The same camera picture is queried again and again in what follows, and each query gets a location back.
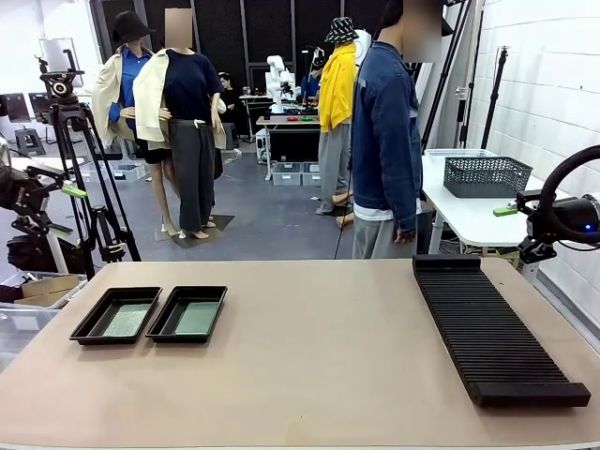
stool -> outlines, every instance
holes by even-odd
[[[17,129],[15,130],[15,138],[17,140],[17,147],[22,153],[29,155],[32,152],[36,152],[38,156],[46,155],[46,150],[44,150],[38,132],[34,129]]]
[[[239,142],[235,124],[223,124],[223,129],[225,130],[225,136],[227,137],[227,148],[225,148],[225,150],[233,150]]]

black plastic basket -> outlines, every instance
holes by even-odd
[[[447,157],[443,185],[460,199],[509,199],[525,190],[531,174],[511,157]]]

white wall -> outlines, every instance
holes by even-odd
[[[469,146],[481,144],[497,49],[509,46],[488,149],[545,179],[565,158],[600,143],[600,1],[487,0]],[[600,160],[561,184],[600,192]],[[600,323],[600,252],[555,248],[544,273]]]
[[[84,87],[98,75],[101,59],[87,2],[0,0],[0,94],[24,93],[32,117],[27,93],[46,90],[34,57],[41,55],[40,39],[72,38],[80,69],[86,72]],[[44,126],[37,122],[25,125],[37,129],[37,134],[43,137]],[[0,117],[0,132],[10,141],[14,140],[14,130],[22,127]]]

yellow sweater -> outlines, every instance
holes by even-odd
[[[352,115],[356,72],[356,45],[351,42],[338,47],[322,71],[319,94],[321,132],[329,132]]]

cream jacket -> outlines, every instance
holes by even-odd
[[[167,122],[158,118],[158,110],[165,106],[163,89],[169,67],[169,55],[163,49],[148,61],[133,82],[135,97],[135,125],[138,138],[148,141],[148,148],[171,148]],[[215,130],[215,147],[224,149],[225,132]]]
[[[121,96],[121,77],[123,75],[121,51],[124,48],[125,45],[122,45],[109,58],[92,88],[92,114],[98,134],[106,145],[111,145],[117,135],[130,141],[134,140],[133,131],[128,127],[125,118],[120,117],[116,124],[109,120],[109,110],[113,103],[119,103]],[[146,53],[152,54],[148,49],[142,49]]]

